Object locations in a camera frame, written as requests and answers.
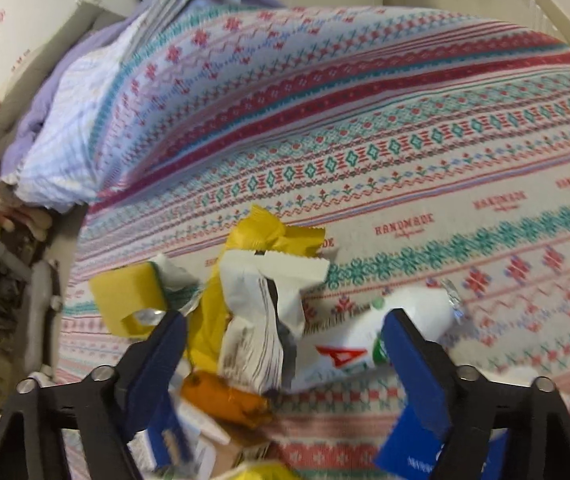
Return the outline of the yellow sponge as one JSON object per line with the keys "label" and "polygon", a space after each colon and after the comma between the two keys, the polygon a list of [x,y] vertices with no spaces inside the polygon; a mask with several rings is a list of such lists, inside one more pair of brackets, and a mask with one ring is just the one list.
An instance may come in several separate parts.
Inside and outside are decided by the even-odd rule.
{"label": "yellow sponge", "polygon": [[149,261],[95,275],[89,288],[107,330],[118,337],[147,337],[168,310],[157,268]]}

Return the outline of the white yogurt bottle red logo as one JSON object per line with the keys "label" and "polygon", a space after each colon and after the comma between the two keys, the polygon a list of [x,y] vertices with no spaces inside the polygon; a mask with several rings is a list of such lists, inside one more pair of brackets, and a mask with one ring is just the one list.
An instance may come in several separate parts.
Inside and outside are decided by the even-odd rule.
{"label": "white yogurt bottle red logo", "polygon": [[282,390],[299,393],[341,382],[388,362],[381,339],[385,317],[402,309],[427,340],[436,341],[463,320],[466,309],[454,285],[403,286],[391,294],[311,322],[297,342],[294,375]]}

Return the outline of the light blue milk carton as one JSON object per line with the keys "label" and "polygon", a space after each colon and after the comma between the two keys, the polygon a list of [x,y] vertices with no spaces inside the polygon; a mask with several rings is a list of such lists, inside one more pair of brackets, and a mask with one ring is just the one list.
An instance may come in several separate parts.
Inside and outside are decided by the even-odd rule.
{"label": "light blue milk carton", "polygon": [[241,431],[231,434],[230,441],[220,443],[208,437],[200,437],[198,479],[213,479],[226,474],[237,466],[252,460],[266,458],[272,441],[260,432]]}

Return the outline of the small blue white box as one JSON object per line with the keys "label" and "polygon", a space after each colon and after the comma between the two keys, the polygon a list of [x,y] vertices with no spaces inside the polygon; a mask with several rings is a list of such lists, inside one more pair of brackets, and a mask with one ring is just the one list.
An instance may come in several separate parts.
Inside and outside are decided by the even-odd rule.
{"label": "small blue white box", "polygon": [[231,442],[215,419],[167,394],[128,447],[143,479],[209,479],[217,459],[215,446]]}

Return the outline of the orange peel piece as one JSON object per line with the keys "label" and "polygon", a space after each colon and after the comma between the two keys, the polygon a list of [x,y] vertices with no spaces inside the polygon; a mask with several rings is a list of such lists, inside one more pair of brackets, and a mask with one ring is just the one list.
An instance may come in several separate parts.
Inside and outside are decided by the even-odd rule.
{"label": "orange peel piece", "polygon": [[268,398],[233,388],[206,370],[197,370],[184,378],[180,396],[214,419],[249,429],[258,429],[273,419]]}

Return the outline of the white crumpled printed wrapper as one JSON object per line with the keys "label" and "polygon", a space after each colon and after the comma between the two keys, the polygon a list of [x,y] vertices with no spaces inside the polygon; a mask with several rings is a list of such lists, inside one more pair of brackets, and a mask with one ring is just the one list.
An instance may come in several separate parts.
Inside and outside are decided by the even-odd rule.
{"label": "white crumpled printed wrapper", "polygon": [[218,375],[252,393],[289,388],[306,327],[302,296],[325,282],[328,268],[323,258],[225,252],[219,274],[231,321],[221,342]]}

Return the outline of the yellow torn snack wrapper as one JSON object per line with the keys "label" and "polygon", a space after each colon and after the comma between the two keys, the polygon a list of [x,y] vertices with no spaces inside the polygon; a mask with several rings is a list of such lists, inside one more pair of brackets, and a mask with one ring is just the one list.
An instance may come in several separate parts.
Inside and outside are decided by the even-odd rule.
{"label": "yellow torn snack wrapper", "polygon": [[[232,249],[315,257],[324,240],[324,228],[290,226],[266,209],[253,205],[249,216],[230,232],[220,258]],[[209,373],[218,370],[222,339],[230,318],[231,313],[223,297],[219,263],[216,263],[197,308],[187,319],[185,354],[189,364]]]}

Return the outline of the grey office chair base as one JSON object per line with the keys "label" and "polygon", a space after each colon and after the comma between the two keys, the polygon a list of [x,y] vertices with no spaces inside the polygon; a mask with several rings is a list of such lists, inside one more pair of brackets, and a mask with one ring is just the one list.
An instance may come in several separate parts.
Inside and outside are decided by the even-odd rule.
{"label": "grey office chair base", "polygon": [[36,260],[35,247],[26,248],[27,262],[0,237],[0,333],[18,339],[24,372],[50,375],[56,322],[63,307],[60,274],[55,261]]}

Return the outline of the blue checkered pillow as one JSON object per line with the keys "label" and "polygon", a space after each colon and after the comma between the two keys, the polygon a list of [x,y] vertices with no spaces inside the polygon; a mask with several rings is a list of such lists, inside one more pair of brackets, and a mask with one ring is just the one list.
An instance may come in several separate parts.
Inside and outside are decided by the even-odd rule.
{"label": "blue checkered pillow", "polygon": [[13,172],[22,202],[64,211],[96,196],[91,132],[148,8],[143,3],[128,18],[88,35],[56,65],[46,81],[52,102]]}

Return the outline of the lavender bed sheet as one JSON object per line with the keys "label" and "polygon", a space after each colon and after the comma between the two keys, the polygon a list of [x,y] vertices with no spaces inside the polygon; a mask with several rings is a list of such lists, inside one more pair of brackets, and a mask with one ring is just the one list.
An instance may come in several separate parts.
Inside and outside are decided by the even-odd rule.
{"label": "lavender bed sheet", "polygon": [[53,66],[49,76],[39,87],[30,107],[20,118],[16,128],[14,141],[8,146],[1,157],[0,176],[5,177],[12,174],[34,144],[36,137],[42,130],[46,117],[50,113],[50,108],[54,101],[58,85],[72,63],[84,55],[106,47],[111,44],[128,27],[126,20],[110,24],[98,30],[92,30],[85,34],[76,44],[74,44],[65,55]]}

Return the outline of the grey bed headboard cushion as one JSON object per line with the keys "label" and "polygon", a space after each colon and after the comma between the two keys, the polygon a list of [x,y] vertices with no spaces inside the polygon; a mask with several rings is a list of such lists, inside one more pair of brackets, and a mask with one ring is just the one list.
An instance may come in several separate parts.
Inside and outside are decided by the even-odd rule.
{"label": "grey bed headboard cushion", "polygon": [[0,88],[0,145],[28,111],[37,91],[61,62],[64,55],[82,39],[122,21],[122,15],[87,1],[76,9],[58,30],[35,50],[27,52]]}

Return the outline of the patterned knit bed blanket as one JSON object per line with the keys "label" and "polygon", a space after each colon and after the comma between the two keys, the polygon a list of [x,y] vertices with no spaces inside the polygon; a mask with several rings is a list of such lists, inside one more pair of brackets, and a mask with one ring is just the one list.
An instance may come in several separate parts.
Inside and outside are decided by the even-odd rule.
{"label": "patterned knit bed blanket", "polygon": [[209,278],[261,206],[321,226],[311,320],[450,281],[455,361],[529,365],[570,400],[570,47],[442,10],[235,8],[118,70],[88,139],[91,208],[56,376],[116,362],[90,278],[164,254]]}

